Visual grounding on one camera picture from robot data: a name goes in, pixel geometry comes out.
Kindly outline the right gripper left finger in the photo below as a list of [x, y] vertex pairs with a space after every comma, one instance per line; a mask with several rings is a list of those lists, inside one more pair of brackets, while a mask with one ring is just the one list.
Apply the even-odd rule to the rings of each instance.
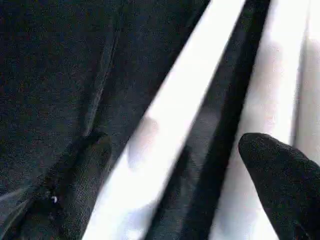
[[71, 157], [71, 166], [53, 172], [25, 215], [24, 240], [80, 240], [91, 217], [112, 147], [93, 132]]

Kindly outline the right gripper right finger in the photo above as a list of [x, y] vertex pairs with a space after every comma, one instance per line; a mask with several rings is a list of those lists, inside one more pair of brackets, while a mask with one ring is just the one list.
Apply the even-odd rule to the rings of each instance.
[[238, 151], [281, 240], [320, 238], [320, 167], [263, 133], [245, 133]]

